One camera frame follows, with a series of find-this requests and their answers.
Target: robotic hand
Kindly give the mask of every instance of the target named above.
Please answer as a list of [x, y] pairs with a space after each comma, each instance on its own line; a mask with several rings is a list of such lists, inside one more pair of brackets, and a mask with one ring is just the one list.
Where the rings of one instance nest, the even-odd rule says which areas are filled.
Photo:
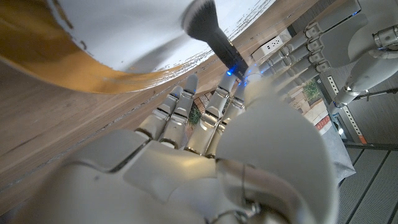
[[338, 0], [252, 73], [269, 77], [289, 68], [272, 81], [277, 86], [294, 77], [278, 92], [286, 96], [319, 73], [356, 61], [330, 114], [397, 73], [398, 1]]
[[15, 223], [334, 223], [337, 189], [320, 135], [263, 81], [239, 85], [222, 116], [235, 79], [225, 74], [185, 150], [196, 75], [135, 131], [69, 157]]
[[336, 182], [322, 139], [279, 98], [358, 60], [330, 105], [336, 113], [393, 75], [397, 11], [396, 0], [337, 1], [249, 67], [222, 114], [236, 79], [226, 73], [180, 150], [197, 85], [190, 76], [135, 131], [109, 133], [68, 158], [15, 222], [334, 223]]

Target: electrical outlet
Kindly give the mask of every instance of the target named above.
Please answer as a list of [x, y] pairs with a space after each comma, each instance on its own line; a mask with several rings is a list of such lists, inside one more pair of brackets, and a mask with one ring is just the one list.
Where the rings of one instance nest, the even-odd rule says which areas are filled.
[[278, 49], [281, 45], [283, 45], [283, 41], [279, 36], [276, 36], [272, 40], [265, 43], [261, 46], [258, 50], [256, 50], [252, 56], [255, 61], [260, 60], [261, 58], [265, 57], [267, 54], [273, 52], [274, 50]]

